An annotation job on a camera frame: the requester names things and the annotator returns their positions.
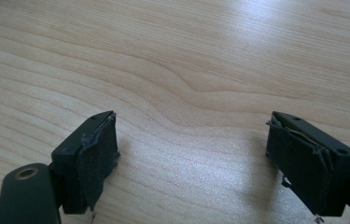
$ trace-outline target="black component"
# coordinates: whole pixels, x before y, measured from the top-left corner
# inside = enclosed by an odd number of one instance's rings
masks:
[[[105,178],[117,165],[116,114],[104,112],[87,119],[53,152],[55,175],[64,181],[66,214],[92,210],[103,192]]]
[[[47,165],[29,164],[3,180],[0,223],[60,223]]]
[[[303,119],[273,112],[266,155],[314,215],[340,217],[350,205],[350,147]]]
[[[116,114],[87,119],[53,152],[52,164],[30,164],[9,173],[0,194],[0,224],[60,223],[66,214],[92,210],[119,156]]]

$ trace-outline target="light wood surface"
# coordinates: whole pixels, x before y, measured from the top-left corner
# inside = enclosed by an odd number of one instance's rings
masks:
[[[0,186],[106,110],[122,157],[94,224],[313,223],[265,122],[350,146],[350,1],[0,0]]]

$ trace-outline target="wooden table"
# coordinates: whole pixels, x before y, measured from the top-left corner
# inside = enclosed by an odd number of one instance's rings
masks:
[[[350,146],[350,1],[0,0],[0,186],[106,110],[122,157],[94,224],[313,223],[265,122]]]

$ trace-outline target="round hole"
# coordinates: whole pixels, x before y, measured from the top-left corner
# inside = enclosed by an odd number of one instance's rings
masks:
[[[347,154],[347,151],[345,149],[341,149],[341,148],[338,148],[337,152],[339,152],[341,154]]]
[[[28,179],[28,178],[34,176],[35,174],[37,174],[37,172],[38,172],[37,168],[28,167],[28,168],[25,168],[25,169],[17,172],[15,174],[15,178],[17,178],[19,180]]]

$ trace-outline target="wood grain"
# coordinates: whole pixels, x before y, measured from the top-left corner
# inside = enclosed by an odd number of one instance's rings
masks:
[[[0,186],[106,110],[123,156],[93,223],[313,223],[264,123],[350,146],[350,1],[0,1]]]

